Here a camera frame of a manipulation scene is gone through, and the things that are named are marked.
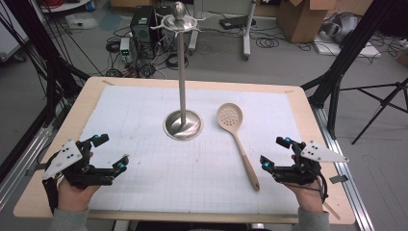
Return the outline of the black frame post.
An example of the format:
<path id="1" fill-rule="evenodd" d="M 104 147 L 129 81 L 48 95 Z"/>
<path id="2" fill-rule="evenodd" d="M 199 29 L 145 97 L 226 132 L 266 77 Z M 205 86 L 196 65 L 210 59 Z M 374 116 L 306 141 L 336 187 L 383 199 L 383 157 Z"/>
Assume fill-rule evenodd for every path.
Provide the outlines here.
<path id="1" fill-rule="evenodd" d="M 82 90 L 74 76 L 87 81 L 89 75 L 62 57 L 29 0 L 3 1 L 36 48 L 38 58 L 33 55 L 33 50 L 22 40 L 15 28 L 0 17 L 0 22 L 29 56 L 38 76 L 46 81 L 46 106 L 41 114 L 44 116 L 44 122 L 49 124 L 56 117 L 59 102 L 63 98 L 75 100 Z"/>
<path id="2" fill-rule="evenodd" d="M 356 29 L 346 40 L 344 47 L 365 46 L 385 18 L 401 1 L 402 0 L 373 0 L 366 13 L 362 16 Z M 341 82 L 356 58 L 356 56 L 350 54 L 337 56 L 326 72 L 301 86 L 304 90 L 317 88 L 315 92 L 308 97 L 309 103 L 315 108 L 322 109 L 326 99 L 330 98 L 326 128 L 329 130 L 333 139 L 336 138 L 335 126 Z"/>

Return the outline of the metal utensil stand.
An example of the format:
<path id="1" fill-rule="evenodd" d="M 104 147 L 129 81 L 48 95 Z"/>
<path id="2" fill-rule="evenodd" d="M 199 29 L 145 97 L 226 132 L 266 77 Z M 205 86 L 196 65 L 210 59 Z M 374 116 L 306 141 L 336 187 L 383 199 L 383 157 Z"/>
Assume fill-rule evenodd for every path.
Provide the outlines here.
<path id="1" fill-rule="evenodd" d="M 176 1 L 170 9 L 171 13 L 164 16 L 161 24 L 153 27 L 153 30 L 166 29 L 173 32 L 177 41 L 180 109 L 166 116 L 164 130 L 170 138 L 176 141 L 190 141 L 196 138 L 203 129 L 202 117 L 198 113 L 188 110 L 186 104 L 184 34 L 197 29 L 197 20 L 187 15 L 186 6 L 180 1 Z"/>

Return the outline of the person's right hand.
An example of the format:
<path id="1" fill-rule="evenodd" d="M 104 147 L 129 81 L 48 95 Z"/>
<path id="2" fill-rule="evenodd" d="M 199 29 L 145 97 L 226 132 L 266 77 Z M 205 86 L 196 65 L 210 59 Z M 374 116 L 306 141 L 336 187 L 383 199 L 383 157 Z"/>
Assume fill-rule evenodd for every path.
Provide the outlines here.
<path id="1" fill-rule="evenodd" d="M 299 207 L 303 211 L 314 214 L 323 213 L 320 187 L 317 181 L 305 185 L 284 183 L 284 186 L 286 186 L 295 194 Z"/>

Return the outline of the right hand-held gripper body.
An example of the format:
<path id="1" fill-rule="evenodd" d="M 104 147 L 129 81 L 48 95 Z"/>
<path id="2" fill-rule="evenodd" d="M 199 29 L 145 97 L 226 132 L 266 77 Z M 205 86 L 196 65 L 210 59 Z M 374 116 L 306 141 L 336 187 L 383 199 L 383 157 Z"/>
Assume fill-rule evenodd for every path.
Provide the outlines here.
<path id="1" fill-rule="evenodd" d="M 294 164 L 290 167 L 276 167 L 273 179 L 279 183 L 305 185 L 313 183 L 321 175 L 320 163 L 348 163 L 349 159 L 314 141 L 297 142 L 293 150 Z"/>

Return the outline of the white metal stand leg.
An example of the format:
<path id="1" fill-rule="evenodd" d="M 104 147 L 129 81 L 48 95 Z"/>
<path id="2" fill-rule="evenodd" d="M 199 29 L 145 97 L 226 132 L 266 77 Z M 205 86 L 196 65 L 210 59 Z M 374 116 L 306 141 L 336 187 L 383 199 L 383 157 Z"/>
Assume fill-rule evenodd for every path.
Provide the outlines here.
<path id="1" fill-rule="evenodd" d="M 192 16 L 196 19 L 202 19 L 202 12 L 203 12 L 203 1 L 204 0 L 193 0 L 192 4 Z M 198 32 L 192 31 L 190 36 L 190 43 L 188 46 L 189 54 L 192 55 L 196 49 L 198 39 Z"/>
<path id="2" fill-rule="evenodd" d="M 249 60 L 249 57 L 251 55 L 250 51 L 250 29 L 252 25 L 252 19 L 253 15 L 255 13 L 255 8 L 256 8 L 256 0 L 250 0 L 250 7 L 248 11 L 248 15 L 246 18 L 246 23 L 244 27 L 244 34 L 242 36 L 242 53 L 243 57 L 246 61 Z"/>

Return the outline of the aluminium rail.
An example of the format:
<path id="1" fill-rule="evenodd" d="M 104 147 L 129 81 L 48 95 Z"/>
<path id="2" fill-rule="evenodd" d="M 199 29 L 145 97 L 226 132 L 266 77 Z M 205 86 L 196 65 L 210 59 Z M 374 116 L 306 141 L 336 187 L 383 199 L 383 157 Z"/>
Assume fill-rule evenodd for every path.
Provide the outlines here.
<path id="1" fill-rule="evenodd" d="M 52 127 L 41 127 L 31 138 L 28 139 L 27 144 L 22 145 L 21 155 L 16 159 L 11 170 L 0 183 L 0 211 L 6 207 L 10 198 L 13 197 L 18 185 L 27 172 L 32 168 L 38 155 L 45 148 L 52 135 Z"/>
<path id="2" fill-rule="evenodd" d="M 315 115 L 319 129 L 324 138 L 325 144 L 332 151 L 337 151 L 339 154 L 343 154 L 340 145 L 336 139 L 333 139 L 326 128 L 327 115 L 324 109 L 317 109 L 312 107 L 312 111 Z M 345 175 L 348 180 L 342 182 L 344 192 L 347 196 L 347 200 L 355 217 L 355 222 L 359 231 L 375 231 L 369 213 L 365 207 L 363 199 L 358 192 L 357 186 L 354 182 L 352 173 L 347 163 L 336 163 L 334 165 L 339 175 Z"/>

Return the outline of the person's left hand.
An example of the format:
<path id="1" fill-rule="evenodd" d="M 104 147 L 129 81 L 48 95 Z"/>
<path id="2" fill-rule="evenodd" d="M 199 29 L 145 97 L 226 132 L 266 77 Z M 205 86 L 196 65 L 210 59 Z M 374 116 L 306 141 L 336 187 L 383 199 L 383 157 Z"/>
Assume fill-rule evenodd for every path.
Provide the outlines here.
<path id="1" fill-rule="evenodd" d="M 63 179 L 58 186 L 58 209 L 68 212 L 85 212 L 89 208 L 93 195 L 99 189 L 99 186 L 78 189 Z"/>

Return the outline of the black computer tower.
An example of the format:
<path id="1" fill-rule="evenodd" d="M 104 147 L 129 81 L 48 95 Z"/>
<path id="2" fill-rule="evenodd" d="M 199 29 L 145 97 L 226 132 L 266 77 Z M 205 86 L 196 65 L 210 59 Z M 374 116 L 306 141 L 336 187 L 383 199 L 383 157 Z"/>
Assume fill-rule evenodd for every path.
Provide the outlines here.
<path id="1" fill-rule="evenodd" d="M 150 43 L 152 36 L 150 27 L 153 20 L 152 6 L 137 6 L 133 14 L 130 28 L 134 39 L 140 43 Z"/>

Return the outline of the black tripod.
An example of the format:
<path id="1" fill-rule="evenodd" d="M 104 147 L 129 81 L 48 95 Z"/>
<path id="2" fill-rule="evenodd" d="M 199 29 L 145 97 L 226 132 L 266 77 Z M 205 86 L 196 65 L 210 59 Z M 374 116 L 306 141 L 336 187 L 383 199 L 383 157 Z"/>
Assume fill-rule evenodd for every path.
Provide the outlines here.
<path id="1" fill-rule="evenodd" d="M 382 89 L 382 88 L 393 88 L 393 90 L 387 94 L 385 97 L 379 97 L 369 90 L 371 89 Z M 408 77 L 402 82 L 395 82 L 391 84 L 381 84 L 381 85 L 371 85 L 371 86 L 362 86 L 362 87 L 353 87 L 341 89 L 341 91 L 348 90 L 358 90 L 362 94 L 376 100 L 379 103 L 379 108 L 376 110 L 372 118 L 357 135 L 357 137 L 352 141 L 352 144 L 356 144 L 359 139 L 367 132 L 367 130 L 372 126 L 372 124 L 378 119 L 378 117 L 384 112 L 387 107 L 391 107 L 400 112 L 403 112 L 408 115 Z M 403 93 L 403 98 L 405 102 L 405 107 L 402 108 L 393 103 L 394 98 L 400 93 Z"/>

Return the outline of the grey plastic device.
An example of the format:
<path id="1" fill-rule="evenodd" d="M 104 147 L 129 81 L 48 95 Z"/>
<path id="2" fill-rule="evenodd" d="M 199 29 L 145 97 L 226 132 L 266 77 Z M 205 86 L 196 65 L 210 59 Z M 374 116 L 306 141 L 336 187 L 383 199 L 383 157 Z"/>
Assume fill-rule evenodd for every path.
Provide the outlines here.
<path id="1" fill-rule="evenodd" d="M 360 20 L 361 17 L 354 13 L 333 13 L 323 20 L 319 30 L 337 43 L 342 43 L 356 29 Z"/>

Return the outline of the clear plastic bag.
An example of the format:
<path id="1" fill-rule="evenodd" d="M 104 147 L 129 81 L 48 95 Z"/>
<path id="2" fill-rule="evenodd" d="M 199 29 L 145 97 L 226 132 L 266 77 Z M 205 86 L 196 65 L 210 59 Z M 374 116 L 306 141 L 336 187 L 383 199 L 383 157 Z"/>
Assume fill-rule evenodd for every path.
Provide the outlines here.
<path id="1" fill-rule="evenodd" d="M 95 28 L 97 20 L 90 13 L 74 13 L 65 17 L 66 23 L 72 30 L 90 30 Z"/>

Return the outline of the black flat box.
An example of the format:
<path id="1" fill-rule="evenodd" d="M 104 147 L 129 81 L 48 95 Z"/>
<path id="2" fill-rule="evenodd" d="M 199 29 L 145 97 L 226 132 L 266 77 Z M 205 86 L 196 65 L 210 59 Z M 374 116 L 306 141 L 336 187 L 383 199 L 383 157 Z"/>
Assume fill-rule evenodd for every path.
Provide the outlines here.
<path id="1" fill-rule="evenodd" d="M 248 17 L 247 16 L 237 16 L 231 18 L 223 18 L 219 21 L 219 25 L 224 30 L 232 29 L 244 29 L 247 26 Z"/>

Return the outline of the small grey power supply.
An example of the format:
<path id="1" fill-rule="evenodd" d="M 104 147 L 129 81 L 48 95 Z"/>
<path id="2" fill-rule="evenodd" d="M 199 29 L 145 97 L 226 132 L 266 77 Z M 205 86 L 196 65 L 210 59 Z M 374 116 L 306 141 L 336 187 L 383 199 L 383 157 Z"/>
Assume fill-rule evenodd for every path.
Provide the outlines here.
<path id="1" fill-rule="evenodd" d="M 120 40 L 119 51 L 121 54 L 122 61 L 125 63 L 130 63 L 132 61 L 132 53 L 129 38 L 122 38 Z"/>

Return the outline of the cardboard box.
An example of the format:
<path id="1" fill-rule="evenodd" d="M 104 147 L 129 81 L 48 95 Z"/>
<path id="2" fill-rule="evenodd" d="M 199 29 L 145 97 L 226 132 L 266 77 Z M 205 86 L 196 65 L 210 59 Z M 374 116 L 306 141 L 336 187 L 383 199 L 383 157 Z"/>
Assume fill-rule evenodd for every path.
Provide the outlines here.
<path id="1" fill-rule="evenodd" d="M 285 38 L 294 43 L 311 42 L 337 0 L 281 0 L 276 24 Z"/>

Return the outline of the white grid mat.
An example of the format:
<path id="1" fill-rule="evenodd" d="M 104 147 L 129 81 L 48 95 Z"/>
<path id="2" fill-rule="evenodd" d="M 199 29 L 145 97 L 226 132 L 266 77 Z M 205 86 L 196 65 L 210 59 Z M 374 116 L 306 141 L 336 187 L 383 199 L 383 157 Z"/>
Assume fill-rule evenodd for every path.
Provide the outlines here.
<path id="1" fill-rule="evenodd" d="M 232 135 L 217 123 L 217 109 L 238 105 L 238 131 L 258 177 L 256 192 L 247 177 Z M 81 137 L 107 134 L 91 162 L 110 167 L 127 155 L 129 164 L 114 182 L 92 198 L 93 210 L 206 214 L 294 215 L 294 194 L 276 183 L 260 165 L 266 156 L 279 166 L 291 164 L 291 151 L 277 137 L 301 137 L 285 93 L 188 90 L 187 107 L 204 121 L 200 135 L 176 141 L 164 130 L 165 117 L 179 106 L 176 89 L 107 86 Z"/>

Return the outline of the white foam board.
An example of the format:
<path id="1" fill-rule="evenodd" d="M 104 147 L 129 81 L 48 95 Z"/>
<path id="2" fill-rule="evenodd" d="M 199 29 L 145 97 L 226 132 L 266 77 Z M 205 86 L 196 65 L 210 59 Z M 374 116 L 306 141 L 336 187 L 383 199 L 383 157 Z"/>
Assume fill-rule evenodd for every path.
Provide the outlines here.
<path id="1" fill-rule="evenodd" d="M 350 54 L 358 58 L 379 59 L 381 57 L 381 53 L 370 42 L 368 42 L 363 47 L 345 46 L 343 49 L 341 49 L 340 45 L 338 43 L 335 43 L 334 41 L 315 40 L 314 46 L 318 54 L 326 56 Z"/>

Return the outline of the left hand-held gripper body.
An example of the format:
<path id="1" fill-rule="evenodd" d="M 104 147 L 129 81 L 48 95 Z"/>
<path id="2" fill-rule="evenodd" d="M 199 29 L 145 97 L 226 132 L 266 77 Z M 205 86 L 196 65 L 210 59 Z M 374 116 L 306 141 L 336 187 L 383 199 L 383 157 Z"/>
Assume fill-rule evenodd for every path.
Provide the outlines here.
<path id="1" fill-rule="evenodd" d="M 61 173 L 71 186 L 109 186 L 114 181 L 112 168 L 95 168 L 89 163 L 92 141 L 68 140 L 46 164 L 43 180 L 55 179 Z"/>

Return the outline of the beige slotted spoon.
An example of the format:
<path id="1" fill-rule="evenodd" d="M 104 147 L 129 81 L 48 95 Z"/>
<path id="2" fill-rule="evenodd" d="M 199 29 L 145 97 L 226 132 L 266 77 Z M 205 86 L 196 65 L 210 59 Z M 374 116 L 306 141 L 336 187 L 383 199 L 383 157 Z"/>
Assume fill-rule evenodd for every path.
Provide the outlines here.
<path id="1" fill-rule="evenodd" d="M 235 140 L 235 143 L 238 147 L 238 150 L 242 158 L 242 163 L 245 168 L 248 180 L 252 188 L 256 192 L 258 192 L 261 189 L 258 177 L 245 153 L 241 140 L 238 136 L 238 131 L 242 125 L 242 121 L 243 121 L 242 110 L 236 104 L 225 103 L 222 104 L 217 109 L 217 123 L 222 129 L 230 133 L 233 139 Z"/>

